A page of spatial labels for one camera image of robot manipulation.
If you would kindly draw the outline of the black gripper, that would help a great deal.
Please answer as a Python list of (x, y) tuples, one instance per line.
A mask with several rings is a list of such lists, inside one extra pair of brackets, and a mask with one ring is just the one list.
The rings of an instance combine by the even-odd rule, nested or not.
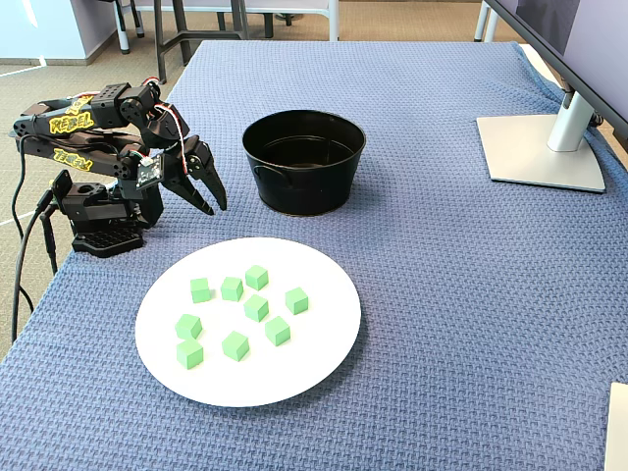
[(187, 173), (202, 180), (218, 202), (227, 209), (227, 193), (214, 166), (214, 158), (207, 143), (198, 135), (186, 138), (187, 124), (179, 112), (166, 103), (157, 103), (149, 113), (147, 124), (151, 148), (159, 150), (164, 167), (164, 187), (182, 199), (212, 216), (212, 207), (190, 182)]

